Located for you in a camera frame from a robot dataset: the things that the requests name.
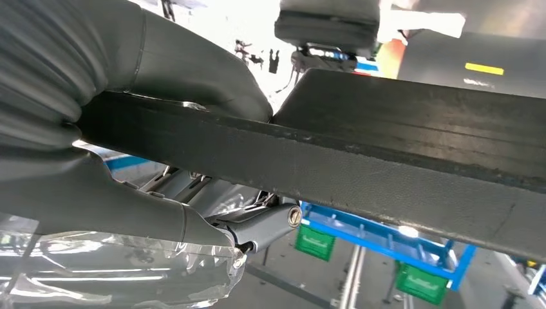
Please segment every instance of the black panel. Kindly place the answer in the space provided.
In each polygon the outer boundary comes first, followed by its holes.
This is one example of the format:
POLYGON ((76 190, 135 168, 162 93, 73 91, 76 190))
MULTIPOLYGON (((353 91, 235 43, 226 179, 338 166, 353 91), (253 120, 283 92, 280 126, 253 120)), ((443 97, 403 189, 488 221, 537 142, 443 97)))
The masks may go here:
POLYGON ((399 79, 546 98, 546 41, 463 33, 455 39, 423 31, 410 39, 399 79), (467 62, 503 68, 503 75, 465 69, 467 62))
POLYGON ((110 93, 78 125, 118 151, 546 261, 542 102, 310 71, 285 126, 110 93))
POLYGON ((275 123, 395 151, 359 150, 380 159, 537 191, 546 183, 542 99, 314 71, 275 123))

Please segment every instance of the blue metal rack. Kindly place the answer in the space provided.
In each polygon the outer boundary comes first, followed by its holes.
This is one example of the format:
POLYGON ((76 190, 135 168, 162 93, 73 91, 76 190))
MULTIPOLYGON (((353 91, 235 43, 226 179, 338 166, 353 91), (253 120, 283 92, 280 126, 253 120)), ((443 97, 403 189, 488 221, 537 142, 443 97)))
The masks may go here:
POLYGON ((467 245, 457 261, 451 240, 442 245, 406 236, 393 227, 335 209, 305 202, 301 208, 302 224, 444 277, 451 281, 449 287, 454 291, 458 290, 476 250, 475 246, 467 245))

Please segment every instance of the bolt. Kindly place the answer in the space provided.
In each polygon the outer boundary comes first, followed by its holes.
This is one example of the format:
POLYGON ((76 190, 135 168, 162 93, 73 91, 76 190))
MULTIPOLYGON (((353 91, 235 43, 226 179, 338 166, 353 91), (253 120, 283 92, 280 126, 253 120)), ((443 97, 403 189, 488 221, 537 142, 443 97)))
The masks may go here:
POLYGON ((288 224, 290 227, 297 227, 301 222, 301 209, 298 206, 292 207, 288 212, 288 224))
POLYGON ((246 261, 247 261, 247 255, 246 254, 243 254, 242 256, 237 257, 233 261, 233 268, 235 268, 235 269, 241 268, 241 266, 243 266, 246 261))

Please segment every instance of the machine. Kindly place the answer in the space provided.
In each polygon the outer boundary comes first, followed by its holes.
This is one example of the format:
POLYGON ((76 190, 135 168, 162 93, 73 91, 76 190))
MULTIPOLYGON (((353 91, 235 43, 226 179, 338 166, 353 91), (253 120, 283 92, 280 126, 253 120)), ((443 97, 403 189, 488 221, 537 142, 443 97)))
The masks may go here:
MULTIPOLYGON (((273 116, 240 59, 132 3, 3 1, 0 21, 7 308, 208 306, 300 200, 546 261, 540 98, 307 70, 273 116), (169 168, 116 182, 80 138, 169 168)), ((292 39, 371 50, 376 19, 338 25, 367 41, 292 39)))

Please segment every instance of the overhead light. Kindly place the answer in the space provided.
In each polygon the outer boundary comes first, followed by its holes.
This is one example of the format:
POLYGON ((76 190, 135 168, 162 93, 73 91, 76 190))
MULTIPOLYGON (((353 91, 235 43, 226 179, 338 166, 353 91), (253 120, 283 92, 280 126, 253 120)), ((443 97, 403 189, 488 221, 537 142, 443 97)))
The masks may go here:
POLYGON ((398 227, 398 231, 400 231, 402 235, 407 237, 411 237, 411 238, 419 237, 419 231, 414 229, 413 227, 407 227, 405 225, 401 225, 398 227))

